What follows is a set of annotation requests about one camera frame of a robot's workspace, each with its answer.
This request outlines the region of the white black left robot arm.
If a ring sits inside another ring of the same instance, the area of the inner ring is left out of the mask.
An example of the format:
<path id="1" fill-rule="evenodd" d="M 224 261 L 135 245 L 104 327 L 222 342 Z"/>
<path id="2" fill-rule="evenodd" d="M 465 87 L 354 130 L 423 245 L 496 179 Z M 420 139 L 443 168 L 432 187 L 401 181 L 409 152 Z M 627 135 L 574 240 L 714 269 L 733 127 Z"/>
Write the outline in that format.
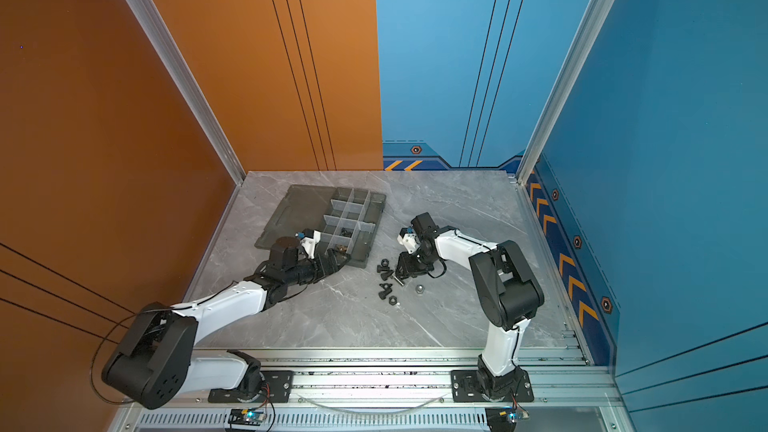
<path id="1" fill-rule="evenodd" d="M 214 332 L 288 300 L 290 287 L 318 283 L 350 263 L 347 247 L 318 251 L 317 244 L 306 234 L 281 237 L 268 259 L 242 280 L 191 302 L 143 307 L 105 362 L 102 382 L 149 410 L 205 390 L 238 402 L 264 399 L 266 380 L 257 358 L 235 349 L 198 356 L 194 349 Z"/>

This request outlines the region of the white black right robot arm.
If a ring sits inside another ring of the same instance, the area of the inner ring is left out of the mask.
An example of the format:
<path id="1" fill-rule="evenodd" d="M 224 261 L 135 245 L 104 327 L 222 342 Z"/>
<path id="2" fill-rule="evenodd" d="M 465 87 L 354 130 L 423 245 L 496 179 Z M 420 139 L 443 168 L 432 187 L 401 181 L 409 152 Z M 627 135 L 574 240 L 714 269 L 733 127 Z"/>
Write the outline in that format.
<path id="1" fill-rule="evenodd" d="M 471 272 L 489 324 L 472 392 L 491 402 L 533 402 L 533 385 L 518 354 L 545 295 L 520 246 L 512 240 L 486 242 L 432 223 L 402 228 L 397 241 L 405 248 L 398 257 L 399 275 L 430 276 L 437 264 L 449 262 Z"/>

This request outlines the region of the pile of black nuts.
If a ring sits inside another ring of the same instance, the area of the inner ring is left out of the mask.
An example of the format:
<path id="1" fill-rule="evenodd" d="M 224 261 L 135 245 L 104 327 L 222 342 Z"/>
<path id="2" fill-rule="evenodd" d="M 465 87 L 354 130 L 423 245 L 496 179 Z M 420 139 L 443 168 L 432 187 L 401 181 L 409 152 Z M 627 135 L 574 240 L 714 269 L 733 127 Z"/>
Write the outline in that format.
<path id="1" fill-rule="evenodd" d="M 394 270 L 390 267 L 390 261 L 388 259 L 381 260 L 380 264 L 377 266 L 377 273 L 380 277 L 379 286 L 381 288 L 378 296 L 381 300 L 385 300 L 392 293 L 392 284 L 389 280 L 394 275 Z"/>

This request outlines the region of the grey plastic organizer box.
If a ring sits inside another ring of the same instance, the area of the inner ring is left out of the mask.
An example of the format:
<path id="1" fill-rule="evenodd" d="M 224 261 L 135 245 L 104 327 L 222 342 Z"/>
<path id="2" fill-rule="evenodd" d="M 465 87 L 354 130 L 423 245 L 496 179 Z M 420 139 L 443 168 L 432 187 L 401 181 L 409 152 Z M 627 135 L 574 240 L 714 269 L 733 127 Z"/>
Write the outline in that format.
<path id="1" fill-rule="evenodd" d="M 280 237 L 305 229 L 322 233 L 319 252 L 341 244 L 348 247 L 351 267 L 367 266 L 386 204 L 386 195 L 367 189 L 294 184 L 278 204 L 255 247 L 268 250 Z M 342 237 L 351 229 L 350 238 Z"/>

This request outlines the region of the left green circuit board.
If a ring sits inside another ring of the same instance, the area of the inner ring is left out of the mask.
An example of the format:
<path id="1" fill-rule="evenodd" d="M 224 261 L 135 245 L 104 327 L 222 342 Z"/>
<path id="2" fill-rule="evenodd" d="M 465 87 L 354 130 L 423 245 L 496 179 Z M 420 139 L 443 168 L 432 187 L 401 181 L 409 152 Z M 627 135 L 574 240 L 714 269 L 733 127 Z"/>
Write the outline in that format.
<path id="1" fill-rule="evenodd" d="M 227 425 L 230 428 L 236 428 L 236 427 L 258 428 L 264 424 L 267 418 L 268 418 L 268 414 L 259 409 L 233 408 L 230 410 L 230 413 L 227 419 Z"/>

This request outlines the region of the right circuit board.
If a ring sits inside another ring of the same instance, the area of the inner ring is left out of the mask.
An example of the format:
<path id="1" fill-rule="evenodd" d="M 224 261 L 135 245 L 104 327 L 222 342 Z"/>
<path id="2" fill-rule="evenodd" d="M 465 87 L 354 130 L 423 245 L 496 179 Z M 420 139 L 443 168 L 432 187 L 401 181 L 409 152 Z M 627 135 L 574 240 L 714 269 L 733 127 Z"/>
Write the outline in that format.
<path id="1" fill-rule="evenodd" d="M 490 432 L 515 432 L 521 421 L 530 418 L 530 414 L 519 407 L 486 408 L 485 416 Z"/>

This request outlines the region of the aluminium front rail frame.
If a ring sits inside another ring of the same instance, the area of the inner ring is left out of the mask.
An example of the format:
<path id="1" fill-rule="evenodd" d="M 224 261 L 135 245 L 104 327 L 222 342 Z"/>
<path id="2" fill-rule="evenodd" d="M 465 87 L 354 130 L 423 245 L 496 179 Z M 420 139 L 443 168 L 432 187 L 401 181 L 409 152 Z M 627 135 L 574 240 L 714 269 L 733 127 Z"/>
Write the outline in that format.
<path id="1" fill-rule="evenodd" d="M 450 373 L 474 370 L 476 348 L 252 349 L 263 370 L 291 370 L 285 404 L 254 404 L 268 414 L 259 431 L 489 431 L 485 409 L 524 408 L 516 431 L 631 431 L 634 426 L 605 367 L 569 340 L 525 347 L 532 403 L 453 401 Z"/>

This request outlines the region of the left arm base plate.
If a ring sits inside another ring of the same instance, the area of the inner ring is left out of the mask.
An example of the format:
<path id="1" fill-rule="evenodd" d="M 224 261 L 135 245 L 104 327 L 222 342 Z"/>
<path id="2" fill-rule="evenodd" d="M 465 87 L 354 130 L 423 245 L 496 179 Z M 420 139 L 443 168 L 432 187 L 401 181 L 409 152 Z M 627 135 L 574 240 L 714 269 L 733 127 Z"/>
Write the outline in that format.
<path id="1" fill-rule="evenodd" d="M 285 404 L 289 402 L 293 382 L 294 372 L 291 370 L 260 371 L 235 389 L 212 389 L 207 401 L 214 404 Z"/>

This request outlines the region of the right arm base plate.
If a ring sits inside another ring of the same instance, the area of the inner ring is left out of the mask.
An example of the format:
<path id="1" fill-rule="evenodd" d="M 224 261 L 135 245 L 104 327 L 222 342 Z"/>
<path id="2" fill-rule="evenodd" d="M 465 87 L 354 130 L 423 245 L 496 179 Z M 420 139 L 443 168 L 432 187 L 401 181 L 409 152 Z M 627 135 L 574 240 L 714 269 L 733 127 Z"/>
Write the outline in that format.
<path id="1" fill-rule="evenodd" d="M 532 403 L 535 400 L 529 374 L 516 367 L 503 376 L 484 370 L 459 369 L 450 373 L 453 401 Z"/>

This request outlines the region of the right aluminium corner post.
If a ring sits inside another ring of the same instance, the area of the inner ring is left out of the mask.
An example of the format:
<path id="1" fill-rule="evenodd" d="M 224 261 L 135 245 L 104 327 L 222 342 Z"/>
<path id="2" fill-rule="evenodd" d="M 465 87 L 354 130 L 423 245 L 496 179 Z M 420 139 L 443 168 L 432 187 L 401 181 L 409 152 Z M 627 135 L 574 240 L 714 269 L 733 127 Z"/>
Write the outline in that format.
<path id="1" fill-rule="evenodd" d="M 515 174 L 527 184 L 615 0 L 589 0 Z"/>

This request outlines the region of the aluminium corner post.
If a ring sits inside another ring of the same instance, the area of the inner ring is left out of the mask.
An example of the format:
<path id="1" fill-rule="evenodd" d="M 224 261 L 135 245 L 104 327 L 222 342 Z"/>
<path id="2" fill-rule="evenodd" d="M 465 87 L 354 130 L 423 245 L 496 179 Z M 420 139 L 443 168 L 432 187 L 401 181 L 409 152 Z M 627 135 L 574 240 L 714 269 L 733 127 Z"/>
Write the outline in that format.
<path id="1" fill-rule="evenodd" d="M 202 131 L 237 186 L 246 172 L 154 0 L 125 0 Z"/>
<path id="2" fill-rule="evenodd" d="M 527 184 L 615 0 L 589 0 L 515 174 Z"/>

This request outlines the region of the left aluminium corner post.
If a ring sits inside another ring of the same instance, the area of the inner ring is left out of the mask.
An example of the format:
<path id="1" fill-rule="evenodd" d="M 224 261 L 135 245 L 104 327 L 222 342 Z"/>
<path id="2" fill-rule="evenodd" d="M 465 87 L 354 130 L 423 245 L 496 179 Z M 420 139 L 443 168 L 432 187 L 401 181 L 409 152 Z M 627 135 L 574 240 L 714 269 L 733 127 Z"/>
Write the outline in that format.
<path id="1" fill-rule="evenodd" d="M 202 131 L 237 186 L 246 172 L 154 0 L 125 0 Z"/>

